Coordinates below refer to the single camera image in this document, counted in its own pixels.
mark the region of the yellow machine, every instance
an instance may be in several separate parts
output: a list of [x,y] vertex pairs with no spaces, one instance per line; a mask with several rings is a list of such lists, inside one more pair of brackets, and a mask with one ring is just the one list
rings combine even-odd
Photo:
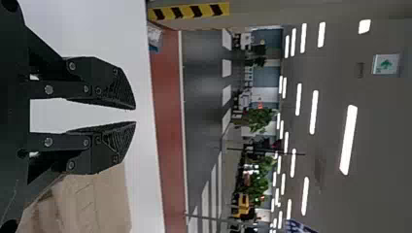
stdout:
[[236,193],[232,199],[232,217],[240,218],[242,215],[247,215],[251,209],[249,204],[249,195]]

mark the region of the potted plant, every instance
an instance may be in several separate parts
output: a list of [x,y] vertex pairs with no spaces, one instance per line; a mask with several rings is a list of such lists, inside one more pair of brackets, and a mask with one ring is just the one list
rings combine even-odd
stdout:
[[240,126],[249,126],[252,133],[265,133],[265,127],[275,116],[271,109],[250,109],[242,115],[242,118],[234,120],[234,124]]

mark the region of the gray floor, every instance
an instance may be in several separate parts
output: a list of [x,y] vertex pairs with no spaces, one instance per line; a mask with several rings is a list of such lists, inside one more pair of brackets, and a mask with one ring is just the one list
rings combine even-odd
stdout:
[[[372,20],[369,33],[358,35],[358,22],[326,23],[326,41],[317,48],[318,25],[308,25],[307,52],[284,60],[288,77],[285,106],[294,106],[296,84],[303,83],[302,109],[285,108],[290,149],[306,152],[287,179],[282,210],[292,199],[292,217],[319,232],[410,232],[412,207],[410,132],[412,131],[412,20]],[[291,34],[288,28],[285,35]],[[370,74],[376,53],[401,53],[400,74]],[[357,63],[364,63],[358,78]],[[309,135],[312,91],[320,91],[316,134]],[[339,171],[348,105],[359,108],[349,176]],[[290,159],[283,159],[289,172]],[[302,216],[304,177],[310,178],[307,215]]]
[[[222,119],[233,102],[222,106],[223,89],[231,84],[232,91],[238,90],[244,70],[243,53],[225,49],[222,40],[221,30],[182,32],[190,213],[196,207],[202,213],[201,194],[223,150]],[[232,62],[229,77],[222,77],[222,59]]]

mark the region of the green plant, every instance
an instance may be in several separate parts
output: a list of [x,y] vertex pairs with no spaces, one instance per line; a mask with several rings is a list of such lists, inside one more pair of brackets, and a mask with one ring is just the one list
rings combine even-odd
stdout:
[[251,128],[252,133],[264,133],[266,132],[265,127],[272,120],[275,113],[271,109],[250,109],[246,118],[248,125]]

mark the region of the wall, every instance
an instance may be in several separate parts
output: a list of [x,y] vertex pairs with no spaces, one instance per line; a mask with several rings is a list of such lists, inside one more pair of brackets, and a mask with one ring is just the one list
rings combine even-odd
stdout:
[[254,87],[279,87],[280,67],[255,67]]
[[257,30],[252,32],[255,43],[264,40],[266,44],[266,56],[268,59],[280,59],[282,56],[282,29],[276,30]]

